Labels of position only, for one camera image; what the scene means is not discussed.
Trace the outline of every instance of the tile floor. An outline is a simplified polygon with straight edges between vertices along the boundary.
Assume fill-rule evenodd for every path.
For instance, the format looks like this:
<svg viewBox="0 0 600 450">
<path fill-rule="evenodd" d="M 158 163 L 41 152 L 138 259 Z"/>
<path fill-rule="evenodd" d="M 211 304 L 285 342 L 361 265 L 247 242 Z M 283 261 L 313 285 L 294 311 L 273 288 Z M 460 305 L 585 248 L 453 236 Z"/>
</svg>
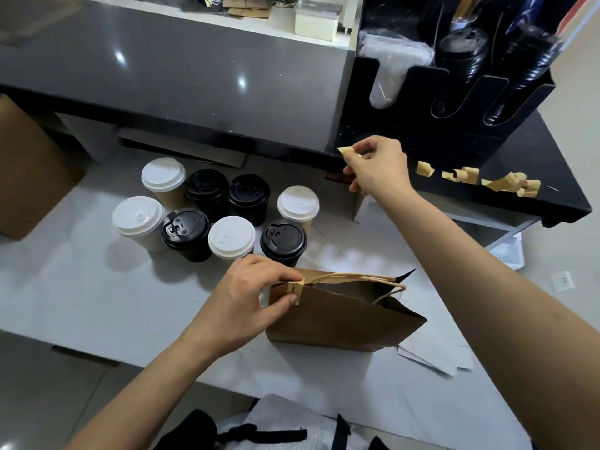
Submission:
<svg viewBox="0 0 600 450">
<path fill-rule="evenodd" d="M 81 429 L 140 371 L 108 366 L 51 350 L 44 342 L 0 331 L 0 450 L 54 450 Z M 248 410 L 252 398 L 196 383 L 175 408 L 161 435 L 200 408 L 219 421 Z M 371 428 L 391 450 L 442 450 Z"/>
</svg>

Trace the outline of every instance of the white table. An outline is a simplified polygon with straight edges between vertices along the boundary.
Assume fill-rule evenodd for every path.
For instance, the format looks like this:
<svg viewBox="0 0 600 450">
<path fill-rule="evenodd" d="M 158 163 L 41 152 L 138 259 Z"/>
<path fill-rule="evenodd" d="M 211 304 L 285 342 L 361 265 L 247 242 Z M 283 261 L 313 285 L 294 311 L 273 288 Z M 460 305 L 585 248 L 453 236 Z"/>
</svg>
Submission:
<svg viewBox="0 0 600 450">
<path fill-rule="evenodd" d="M 114 207 L 148 193 L 139 175 L 155 157 L 118 150 L 25 240 L 0 240 L 1 329 L 141 367 L 176 339 L 226 265 L 214 257 L 193 264 L 173 251 L 150 257 L 113 229 Z M 189 171 L 206 167 L 183 162 Z M 221 170 L 229 178 L 239 173 Z M 308 167 L 258 157 L 247 159 L 244 172 L 259 173 L 271 185 L 267 220 L 277 214 L 274 196 L 291 184 L 319 195 L 321 211 L 298 267 L 394 276 L 418 268 L 403 299 L 439 300 L 380 210 L 352 222 L 354 200 L 345 185 Z M 341 413 L 352 423 L 457 450 L 531 448 L 478 362 L 448 380 L 394 348 L 361 353 L 272 344 L 260 335 L 199 380 L 254 397 L 277 393 L 325 415 Z"/>
</svg>

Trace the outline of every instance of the hand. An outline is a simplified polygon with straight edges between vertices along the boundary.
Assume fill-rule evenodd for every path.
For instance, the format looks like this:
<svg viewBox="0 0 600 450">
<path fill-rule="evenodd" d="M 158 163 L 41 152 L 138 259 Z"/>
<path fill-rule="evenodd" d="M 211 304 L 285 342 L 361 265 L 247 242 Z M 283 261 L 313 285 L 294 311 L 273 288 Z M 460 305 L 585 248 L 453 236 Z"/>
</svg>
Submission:
<svg viewBox="0 0 600 450">
<path fill-rule="evenodd" d="M 260 291 L 279 280 L 302 278 L 297 270 L 264 256 L 236 259 L 181 338 L 193 348 L 207 350 L 214 359 L 233 352 L 266 330 L 298 300 L 294 294 L 284 295 L 271 306 L 260 308 Z"/>
<path fill-rule="evenodd" d="M 362 189 L 363 194 L 380 198 L 386 191 L 402 193 L 414 192 L 410 180 L 406 154 L 400 142 L 380 135 L 371 135 L 355 143 L 355 153 L 344 155 L 344 174 L 356 174 L 350 184 L 351 192 Z M 358 153 L 372 150 L 364 156 Z"/>
</svg>

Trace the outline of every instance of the electrical outlet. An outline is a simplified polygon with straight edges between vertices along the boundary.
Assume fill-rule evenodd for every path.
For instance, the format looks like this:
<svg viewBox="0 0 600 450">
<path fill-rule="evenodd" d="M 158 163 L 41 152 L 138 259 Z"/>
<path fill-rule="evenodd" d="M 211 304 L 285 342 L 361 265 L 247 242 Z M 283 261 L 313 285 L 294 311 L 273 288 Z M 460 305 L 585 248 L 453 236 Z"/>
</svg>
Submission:
<svg viewBox="0 0 600 450">
<path fill-rule="evenodd" d="M 554 290 L 557 292 L 563 292 L 565 290 L 574 289 L 575 285 L 571 279 L 571 274 L 566 270 L 564 272 L 557 272 L 550 277 Z"/>
</svg>

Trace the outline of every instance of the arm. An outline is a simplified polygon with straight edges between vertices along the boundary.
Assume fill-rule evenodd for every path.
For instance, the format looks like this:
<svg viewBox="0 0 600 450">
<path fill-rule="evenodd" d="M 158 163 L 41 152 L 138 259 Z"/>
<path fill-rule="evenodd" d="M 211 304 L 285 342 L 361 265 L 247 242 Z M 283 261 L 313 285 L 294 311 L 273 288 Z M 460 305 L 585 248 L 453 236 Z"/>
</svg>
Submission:
<svg viewBox="0 0 600 450">
<path fill-rule="evenodd" d="M 371 194 L 540 449 L 600 447 L 600 333 L 493 257 L 411 187 L 400 142 L 344 155 L 350 190 Z"/>
<path fill-rule="evenodd" d="M 237 259 L 181 336 L 110 401 L 67 449 L 148 448 L 176 404 L 214 360 L 241 348 L 298 299 L 285 295 L 260 308 L 262 288 L 302 277 L 266 257 Z"/>
</svg>

